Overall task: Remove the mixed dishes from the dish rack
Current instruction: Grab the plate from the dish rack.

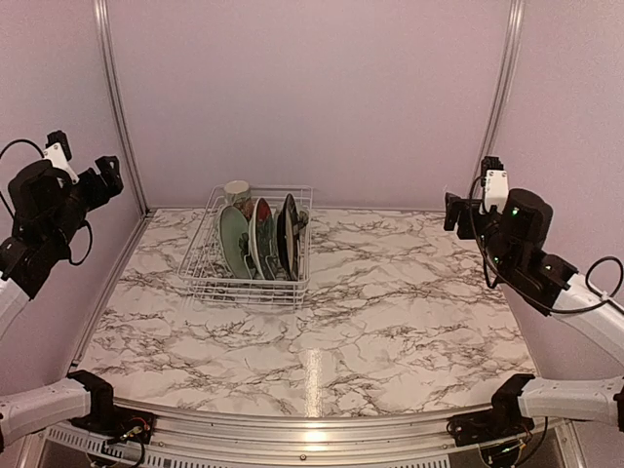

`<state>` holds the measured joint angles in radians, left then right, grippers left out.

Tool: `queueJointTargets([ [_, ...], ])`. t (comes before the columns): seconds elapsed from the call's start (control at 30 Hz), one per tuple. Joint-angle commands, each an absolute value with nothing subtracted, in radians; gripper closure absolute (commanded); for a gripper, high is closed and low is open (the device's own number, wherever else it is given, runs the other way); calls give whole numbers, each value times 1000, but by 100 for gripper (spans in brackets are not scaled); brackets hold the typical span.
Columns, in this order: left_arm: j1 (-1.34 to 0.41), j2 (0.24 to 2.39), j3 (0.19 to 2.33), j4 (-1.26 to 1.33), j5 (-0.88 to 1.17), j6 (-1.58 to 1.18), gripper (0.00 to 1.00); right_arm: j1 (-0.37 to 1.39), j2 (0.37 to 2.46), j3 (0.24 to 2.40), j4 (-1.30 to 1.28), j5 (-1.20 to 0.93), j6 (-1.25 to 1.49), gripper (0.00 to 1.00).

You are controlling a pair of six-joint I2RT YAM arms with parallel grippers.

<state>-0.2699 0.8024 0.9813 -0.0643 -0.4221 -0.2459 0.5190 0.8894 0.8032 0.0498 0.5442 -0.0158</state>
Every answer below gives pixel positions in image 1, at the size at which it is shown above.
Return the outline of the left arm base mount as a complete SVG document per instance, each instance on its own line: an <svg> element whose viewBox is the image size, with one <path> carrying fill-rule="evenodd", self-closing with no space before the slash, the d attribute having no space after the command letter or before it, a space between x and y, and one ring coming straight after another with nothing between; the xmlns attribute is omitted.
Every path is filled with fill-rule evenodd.
<svg viewBox="0 0 624 468"><path fill-rule="evenodd" d="M103 437L99 448L87 449L91 467L141 467L155 422L153 412L119 406L107 419L90 414L69 420L73 427Z"/></svg>

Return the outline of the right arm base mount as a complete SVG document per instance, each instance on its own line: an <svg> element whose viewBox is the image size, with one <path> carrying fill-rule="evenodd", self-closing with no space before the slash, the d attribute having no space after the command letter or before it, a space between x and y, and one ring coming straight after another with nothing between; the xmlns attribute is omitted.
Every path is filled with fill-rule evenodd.
<svg viewBox="0 0 624 468"><path fill-rule="evenodd" d="M457 447L477 445L486 467L515 467L532 441L534 427L530 418L509 419L486 409L452 416L446 430Z"/></svg>

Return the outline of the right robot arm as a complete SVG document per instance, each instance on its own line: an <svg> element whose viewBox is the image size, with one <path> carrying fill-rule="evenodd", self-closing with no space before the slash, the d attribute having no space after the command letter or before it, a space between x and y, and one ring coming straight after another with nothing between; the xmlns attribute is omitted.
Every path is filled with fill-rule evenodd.
<svg viewBox="0 0 624 468"><path fill-rule="evenodd" d="M553 210L537 194L509 189L492 176L474 181L497 198L445 196L444 228L476 242L487 270L545 317L584 334L613 359L623 359L623 308L579 270L543 245ZM597 421L623 427L623 379L556 380L516 373L491 397L483 427L502 437L535 417Z"/></svg>

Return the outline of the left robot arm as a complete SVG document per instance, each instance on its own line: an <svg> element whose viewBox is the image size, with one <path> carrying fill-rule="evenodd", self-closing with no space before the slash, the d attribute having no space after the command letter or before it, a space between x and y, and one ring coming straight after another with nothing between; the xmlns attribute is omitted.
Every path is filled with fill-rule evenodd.
<svg viewBox="0 0 624 468"><path fill-rule="evenodd" d="M70 167L63 133L50 136L40 157L9 182L6 206L14 209L12 234L1 244L1 330L6 332L35 298L52 269L71 265L70 243L87 214L106 205L124 188L115 156L101 156L81 174ZM52 384L1 399L1 446L65 420L85 421L103 434L116 433L124 419L113 403L113 387L84 370Z"/></svg>

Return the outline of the black striped plate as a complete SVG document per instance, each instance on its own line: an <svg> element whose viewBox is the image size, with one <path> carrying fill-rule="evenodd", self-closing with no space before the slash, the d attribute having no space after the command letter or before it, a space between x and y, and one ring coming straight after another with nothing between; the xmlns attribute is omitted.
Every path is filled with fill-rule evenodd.
<svg viewBox="0 0 624 468"><path fill-rule="evenodd" d="M280 264L290 281L297 281L299 219L294 196L289 193L277 218L277 247Z"/></svg>

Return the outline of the red floral plate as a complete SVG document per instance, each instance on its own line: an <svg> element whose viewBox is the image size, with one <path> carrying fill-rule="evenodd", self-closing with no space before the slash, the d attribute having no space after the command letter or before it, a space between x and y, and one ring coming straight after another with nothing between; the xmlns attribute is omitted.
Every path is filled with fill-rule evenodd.
<svg viewBox="0 0 624 468"><path fill-rule="evenodd" d="M265 198L258 198L249 228L249 250L261 280L274 281L277 276L275 222Z"/></svg>

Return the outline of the green floral plate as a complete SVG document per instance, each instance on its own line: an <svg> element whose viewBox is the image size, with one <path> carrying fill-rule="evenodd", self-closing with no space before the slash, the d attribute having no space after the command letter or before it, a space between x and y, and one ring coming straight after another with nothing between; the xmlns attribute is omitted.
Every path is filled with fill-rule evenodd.
<svg viewBox="0 0 624 468"><path fill-rule="evenodd" d="M249 222L240 210L225 206L218 216L218 240L224 265L236 279L250 280L248 265Z"/></svg>

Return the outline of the floral ceramic mug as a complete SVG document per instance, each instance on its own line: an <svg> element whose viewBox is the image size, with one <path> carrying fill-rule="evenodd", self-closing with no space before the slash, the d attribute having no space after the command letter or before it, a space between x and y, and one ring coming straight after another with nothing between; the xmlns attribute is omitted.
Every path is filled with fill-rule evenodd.
<svg viewBox="0 0 624 468"><path fill-rule="evenodd" d="M231 180L224 185L225 200L228 206L239 210L250 220L253 215L254 202L250 184L245 180Z"/></svg>

